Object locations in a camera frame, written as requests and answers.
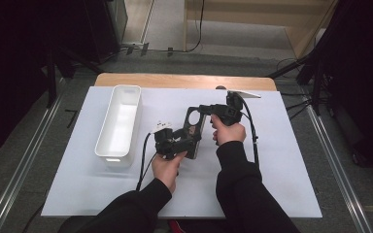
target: black wire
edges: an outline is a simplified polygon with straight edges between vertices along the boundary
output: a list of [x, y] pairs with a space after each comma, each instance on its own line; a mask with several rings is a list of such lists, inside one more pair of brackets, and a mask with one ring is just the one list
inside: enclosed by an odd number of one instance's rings
[[42, 203], [42, 205], [38, 208], [38, 210], [36, 210], [36, 212], [32, 215], [32, 217], [28, 220], [28, 222], [26, 223], [25, 227], [23, 228], [22, 230], [22, 233], [26, 233], [28, 231], [28, 228], [29, 228], [29, 225], [32, 223], [33, 219], [35, 218], [35, 216], [40, 212], [42, 211], [42, 209], [44, 208], [44, 205], [45, 205], [45, 202]]
[[250, 121], [250, 127], [251, 127], [251, 133], [252, 133], [252, 136], [253, 136], [253, 147], [254, 147], [254, 164], [257, 168], [259, 168], [259, 159], [258, 159], [258, 149], [257, 149], [257, 146], [256, 146], [256, 139], [258, 138], [256, 136], [256, 132], [255, 132], [255, 127], [254, 127], [254, 122], [253, 122], [253, 117], [251, 116], [251, 112], [250, 112], [250, 108], [248, 108], [248, 105], [247, 103], [245, 102], [244, 98], [242, 98], [241, 95], [239, 95], [238, 93], [234, 92], [234, 94], [241, 100], [241, 102], [244, 104], [245, 106], [245, 110], [247, 111], [247, 118], [248, 120]]
[[201, 8], [201, 19], [199, 22], [199, 40], [198, 43], [196, 43], [196, 46], [192, 50], [187, 50], [186, 52], [194, 51], [199, 44], [201, 44], [201, 38], [202, 38], [202, 19], [204, 18], [204, 8], [205, 8], [205, 0], [202, 0], [202, 8]]
[[286, 110], [288, 111], [288, 110], [296, 108], [298, 106], [309, 104], [310, 102], [311, 102], [311, 99], [307, 99], [307, 100], [305, 100], [305, 101], [303, 101], [303, 102], [301, 102], [299, 104], [295, 104], [295, 105], [291, 105], [291, 106], [286, 107]]
[[281, 95], [286, 95], [286, 96], [304, 96], [306, 94], [301, 94], [301, 93], [284, 93], [284, 92], [280, 92]]
[[202, 39], [202, 20], [204, 17], [204, 8], [205, 8], [205, 0], [202, 1], [202, 8], [201, 8], [201, 19], [199, 21], [199, 39], [198, 42], [196, 43], [195, 47], [190, 50], [147, 50], [147, 51], [162, 51], [162, 52], [178, 52], [178, 53], [187, 53], [194, 51], [198, 46], [201, 44], [201, 39]]
[[151, 163], [153, 162], [153, 159], [156, 157], [156, 154], [153, 155], [153, 157], [150, 160], [150, 163], [148, 163], [147, 169], [145, 169], [144, 175], [142, 176], [142, 180], [144, 180], [145, 175], [147, 175], [148, 168], [150, 168]]
[[298, 112], [296, 112], [294, 115], [290, 116], [289, 117], [289, 120], [292, 120], [294, 119], [296, 116], [298, 116], [300, 113], [302, 113], [308, 106], [310, 106], [311, 104], [307, 104], [305, 105], [304, 107], [302, 107], [301, 110], [299, 110]]
[[242, 115], [244, 115], [247, 119], [250, 119], [250, 117], [247, 116], [246, 114], [242, 113]]
[[136, 190], [139, 191], [141, 189], [141, 183], [142, 183], [142, 179], [144, 178], [142, 175], [144, 173], [144, 163], [145, 163], [145, 149], [147, 147], [147, 141], [148, 139], [150, 138], [151, 136], [151, 133], [148, 133], [147, 134], [147, 137], [145, 138], [145, 141], [144, 141], [144, 147], [142, 148], [142, 161], [141, 161], [141, 172], [139, 174], [139, 181], [136, 185]]
[[294, 60], [295, 62], [297, 61], [296, 58], [287, 58], [287, 59], [280, 60], [280, 61], [277, 63], [277, 66], [276, 66], [277, 71], [279, 70], [279, 66], [280, 66], [280, 64], [281, 64], [282, 62], [284, 62], [284, 61], [288, 61], [288, 60]]

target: hand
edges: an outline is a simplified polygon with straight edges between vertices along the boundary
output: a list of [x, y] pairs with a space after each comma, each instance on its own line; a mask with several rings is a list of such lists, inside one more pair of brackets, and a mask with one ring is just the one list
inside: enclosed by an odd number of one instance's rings
[[157, 154], [153, 159], [153, 176], [162, 181], [171, 193], [175, 191], [175, 178], [178, 174], [178, 168], [187, 152], [177, 153], [172, 160], [162, 158]]
[[240, 123], [226, 126], [217, 115], [211, 115], [211, 121], [213, 128], [217, 129], [213, 134], [213, 139], [218, 142], [219, 146], [230, 141], [244, 142], [247, 137], [245, 127]]

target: black sleeve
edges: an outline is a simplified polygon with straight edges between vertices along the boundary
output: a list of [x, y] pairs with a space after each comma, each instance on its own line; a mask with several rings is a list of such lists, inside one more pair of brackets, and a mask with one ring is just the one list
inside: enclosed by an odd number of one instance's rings
[[259, 169], [247, 160], [241, 142], [217, 149], [221, 171], [217, 197], [235, 232], [299, 232], [262, 184]]
[[141, 191], [119, 196], [78, 232], [153, 232], [158, 212], [171, 197], [168, 187], [154, 179]]

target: white tray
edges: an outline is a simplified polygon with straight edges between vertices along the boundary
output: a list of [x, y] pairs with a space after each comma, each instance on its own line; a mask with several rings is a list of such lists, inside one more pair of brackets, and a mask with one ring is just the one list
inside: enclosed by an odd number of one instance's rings
[[129, 167], [134, 158], [141, 119], [141, 87], [117, 85], [111, 95], [95, 153], [109, 167]]

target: metal rail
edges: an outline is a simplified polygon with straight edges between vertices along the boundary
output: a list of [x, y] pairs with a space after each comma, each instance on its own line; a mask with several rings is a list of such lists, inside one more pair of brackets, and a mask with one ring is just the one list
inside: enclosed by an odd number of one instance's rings
[[332, 145], [326, 129], [323, 125], [322, 118], [317, 116], [311, 106], [308, 106], [308, 114], [314, 127], [317, 131], [318, 137], [320, 138], [323, 150], [325, 152], [326, 158], [328, 159], [329, 165], [334, 174], [335, 180], [340, 187], [341, 193], [350, 211], [351, 217], [353, 218], [354, 224], [356, 225], [356, 230], [359, 233], [372, 233], [373, 230], [366, 217], [365, 211], [363, 210], [356, 192], [339, 160], [338, 154]]
[[22, 187], [22, 184], [32, 166], [39, 147], [42, 144], [49, 127], [51, 126], [51, 122], [61, 102], [63, 93], [66, 89], [65, 80], [63, 78], [60, 79], [58, 85], [59, 94], [54, 100], [52, 107], [45, 111], [44, 116], [42, 117], [41, 122], [35, 131], [35, 134], [33, 135], [22, 159], [20, 160], [20, 163], [17, 166], [17, 169], [15, 170], [10, 182], [0, 197], [0, 230], [5, 222], [8, 212], [14, 205], [20, 188]]

